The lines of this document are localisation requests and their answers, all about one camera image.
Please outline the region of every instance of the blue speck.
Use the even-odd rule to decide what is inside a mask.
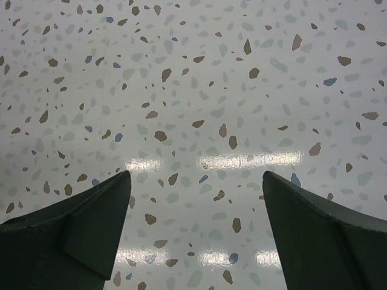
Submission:
[[[95,178],[91,181],[91,184],[93,185],[93,186],[96,186],[96,185],[98,185],[99,184],[99,180],[96,180]]]
[[[337,78],[333,78],[333,79],[327,79],[327,80],[324,80],[324,85],[326,85],[326,86],[331,86],[331,85],[333,85],[334,83],[336,83],[336,80],[337,80]]]
[[[85,59],[85,63],[89,63],[93,57],[92,56],[87,56]]]
[[[156,260],[157,254],[148,255],[145,257],[145,262],[152,264]]]
[[[122,139],[122,134],[121,133],[118,133],[115,137],[114,137],[114,141],[115,142],[120,142]]]
[[[232,253],[229,257],[230,264],[235,264],[238,261],[238,254]]]
[[[200,178],[199,184],[201,184],[202,182],[206,181],[207,179],[208,179],[208,175],[204,175],[202,178]]]
[[[297,175],[295,173],[291,174],[290,181],[298,186],[301,186],[300,179],[298,179]]]

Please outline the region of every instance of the speckled floor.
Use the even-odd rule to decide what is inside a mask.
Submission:
[[[387,219],[387,1],[0,6],[0,221],[130,170],[106,289],[286,289],[267,169]]]

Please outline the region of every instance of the glossy floor surface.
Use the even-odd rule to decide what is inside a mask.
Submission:
[[[268,169],[387,219],[386,1],[0,6],[0,220],[130,170],[106,289],[286,289]]]

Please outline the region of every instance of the floor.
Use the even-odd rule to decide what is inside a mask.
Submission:
[[[387,219],[387,1],[0,6],[0,221],[130,170],[106,290],[286,289],[265,170]]]

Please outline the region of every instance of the black plastic part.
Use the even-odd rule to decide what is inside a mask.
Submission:
[[[264,173],[264,199],[289,290],[387,289],[387,221]]]
[[[0,225],[1,290],[101,290],[111,278],[131,194],[122,172]]]

